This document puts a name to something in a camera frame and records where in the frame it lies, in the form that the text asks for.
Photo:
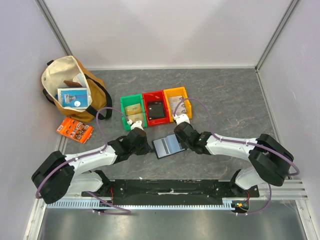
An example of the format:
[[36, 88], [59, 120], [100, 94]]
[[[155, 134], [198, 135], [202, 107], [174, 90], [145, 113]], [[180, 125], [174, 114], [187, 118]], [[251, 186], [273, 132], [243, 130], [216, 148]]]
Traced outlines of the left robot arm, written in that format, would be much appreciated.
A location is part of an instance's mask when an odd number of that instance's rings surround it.
[[150, 151], [147, 133], [138, 127], [93, 150], [66, 155], [59, 150], [54, 151], [31, 177], [37, 188], [35, 196], [46, 204], [76, 192], [90, 191], [106, 196], [110, 192], [107, 178], [92, 170], [126, 161], [131, 155], [146, 155]]

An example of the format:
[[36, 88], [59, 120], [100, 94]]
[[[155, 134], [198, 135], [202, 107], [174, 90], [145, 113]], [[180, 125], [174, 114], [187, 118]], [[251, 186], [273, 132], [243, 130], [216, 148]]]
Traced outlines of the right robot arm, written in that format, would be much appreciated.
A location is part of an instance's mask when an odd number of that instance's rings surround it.
[[188, 122], [178, 124], [174, 133], [198, 155], [224, 155], [251, 163], [250, 167], [237, 170], [229, 182], [229, 191], [235, 197], [262, 183], [281, 187], [294, 160], [293, 155], [268, 134], [250, 139], [224, 137], [208, 131], [199, 133]]

